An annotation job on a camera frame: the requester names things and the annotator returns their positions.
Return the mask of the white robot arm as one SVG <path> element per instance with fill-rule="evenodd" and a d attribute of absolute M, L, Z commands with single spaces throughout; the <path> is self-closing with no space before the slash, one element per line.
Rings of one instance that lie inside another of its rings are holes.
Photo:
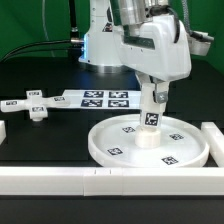
<path fill-rule="evenodd" d="M 187 33 L 167 0 L 90 0 L 79 62 L 100 73 L 125 67 L 172 82 L 189 76 Z"/>

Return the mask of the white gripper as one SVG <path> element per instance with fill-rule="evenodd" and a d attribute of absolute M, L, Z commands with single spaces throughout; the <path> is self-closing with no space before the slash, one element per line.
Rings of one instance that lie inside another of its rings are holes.
<path fill-rule="evenodd" d="M 139 25 L 113 27 L 113 36 L 118 57 L 123 65 L 136 71 L 140 89 L 150 87 L 154 101 L 163 104 L 168 101 L 169 83 L 189 76 L 191 59 L 187 34 L 180 23 L 180 37 L 176 34 L 173 15 L 155 16 L 151 22 Z M 153 83 L 153 76 L 162 81 Z"/>

